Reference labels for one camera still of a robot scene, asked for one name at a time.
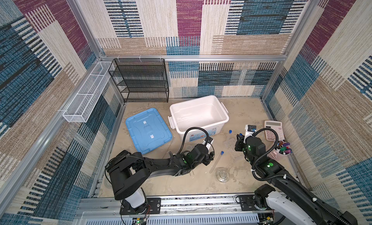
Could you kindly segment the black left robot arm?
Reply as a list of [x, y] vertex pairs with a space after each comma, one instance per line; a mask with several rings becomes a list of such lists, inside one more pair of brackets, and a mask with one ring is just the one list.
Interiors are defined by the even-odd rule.
[[215, 157], [215, 151], [209, 150], [213, 147], [213, 138], [200, 127], [191, 127], [185, 134], [192, 130], [202, 131], [205, 138], [191, 151], [183, 151], [186, 142], [183, 138], [179, 151], [175, 154], [170, 152], [170, 157], [167, 159], [147, 158], [140, 152], [132, 154], [123, 150], [109, 160], [105, 166], [105, 175], [109, 175], [108, 180], [115, 200], [129, 203], [132, 209], [146, 207], [147, 198], [141, 186], [147, 179], [160, 176], [183, 176], [200, 164], [209, 165]]

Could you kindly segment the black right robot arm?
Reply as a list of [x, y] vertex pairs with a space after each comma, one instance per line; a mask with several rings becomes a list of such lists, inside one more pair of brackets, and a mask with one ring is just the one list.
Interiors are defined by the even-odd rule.
[[265, 183], [254, 192], [255, 207], [259, 210], [275, 210], [296, 225], [358, 224], [351, 213], [340, 212], [327, 204], [295, 179], [285, 167], [268, 157], [277, 147], [279, 137], [275, 135], [273, 146], [267, 150], [257, 136], [266, 130], [246, 125], [245, 135], [236, 136], [234, 148], [242, 152], [245, 160], [251, 164], [253, 177]]

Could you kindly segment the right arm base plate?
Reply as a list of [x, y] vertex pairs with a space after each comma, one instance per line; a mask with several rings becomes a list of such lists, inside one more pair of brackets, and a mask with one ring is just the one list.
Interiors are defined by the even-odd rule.
[[260, 198], [255, 198], [255, 195], [239, 195], [237, 202], [242, 211], [266, 210], [267, 204]]

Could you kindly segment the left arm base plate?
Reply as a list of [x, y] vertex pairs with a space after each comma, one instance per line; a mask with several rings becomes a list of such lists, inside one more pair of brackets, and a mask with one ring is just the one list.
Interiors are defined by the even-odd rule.
[[160, 214], [160, 207], [161, 198], [159, 197], [146, 198], [145, 202], [137, 208], [133, 208], [129, 202], [123, 200], [121, 203], [120, 215]]

